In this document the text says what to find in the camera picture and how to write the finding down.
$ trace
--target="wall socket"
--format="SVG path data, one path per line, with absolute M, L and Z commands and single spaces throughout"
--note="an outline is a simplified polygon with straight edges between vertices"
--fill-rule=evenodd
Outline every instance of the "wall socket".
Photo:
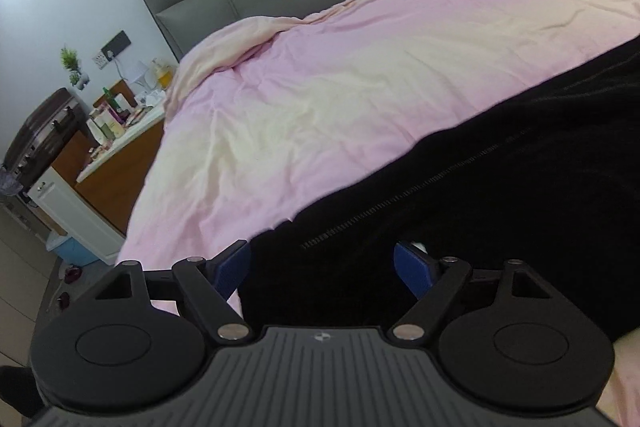
M 104 69 L 104 67 L 109 64 L 107 57 L 104 56 L 104 53 L 100 52 L 94 57 L 95 65 L 98 66 L 99 69 Z
M 131 41 L 129 40 L 129 37 L 127 37 L 127 34 L 124 31 L 121 31 L 101 49 L 101 52 L 107 57 L 107 60 L 111 62 L 114 57 L 120 55 L 130 44 Z

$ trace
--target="metal screw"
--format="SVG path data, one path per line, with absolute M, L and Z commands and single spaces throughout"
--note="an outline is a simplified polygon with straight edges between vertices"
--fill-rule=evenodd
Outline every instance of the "metal screw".
M 218 328 L 218 336 L 227 341 L 239 341 L 249 334 L 249 328 L 244 324 L 225 324 Z
M 415 324 L 400 324 L 394 328 L 394 336 L 402 341 L 416 341 L 424 336 L 424 330 Z

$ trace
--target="floor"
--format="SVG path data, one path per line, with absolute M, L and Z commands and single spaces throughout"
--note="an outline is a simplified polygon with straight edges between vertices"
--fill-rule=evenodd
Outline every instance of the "floor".
M 42 298 L 42 304 L 38 311 L 34 335 L 37 335 L 42 328 L 46 327 L 53 319 L 61 313 L 57 298 L 62 292 L 69 293 L 71 297 L 71 305 L 98 280 L 102 278 L 112 267 L 106 265 L 102 261 L 95 261 L 82 268 L 82 276 L 80 279 L 71 284 L 65 284 L 62 280 L 65 274 L 65 268 L 68 265 L 58 258 L 54 269 L 49 277 L 49 283 Z
M 38 232 L 46 237 L 17 201 L 0 196 L 0 365 L 29 363 L 38 310 L 57 260 Z M 0 425 L 21 424 L 20 414 L 0 401 Z

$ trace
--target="white countertop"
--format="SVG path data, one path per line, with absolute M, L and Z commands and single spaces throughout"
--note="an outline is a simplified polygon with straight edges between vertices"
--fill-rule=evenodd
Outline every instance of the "white countertop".
M 76 178 L 76 183 L 80 183 L 87 179 L 92 172 L 97 171 L 100 166 L 105 163 L 109 158 L 113 155 L 117 154 L 123 148 L 125 148 L 128 144 L 133 142 L 138 136 L 143 134 L 147 129 L 155 126 L 156 123 L 164 119 L 164 100 L 160 102 L 156 107 L 154 107 L 151 111 L 149 111 L 137 124 L 132 127 L 129 127 L 125 134 L 120 136 L 120 138 L 115 139 L 113 141 L 113 145 L 111 148 L 100 156 L 96 161 L 87 165 L 78 178 Z

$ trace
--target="white cabinet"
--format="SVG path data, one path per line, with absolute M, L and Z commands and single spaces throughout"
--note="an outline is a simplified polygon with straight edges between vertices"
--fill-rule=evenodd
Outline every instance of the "white cabinet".
M 29 191 L 29 197 L 83 247 L 105 263 L 115 263 L 124 238 L 55 169 L 47 169 Z

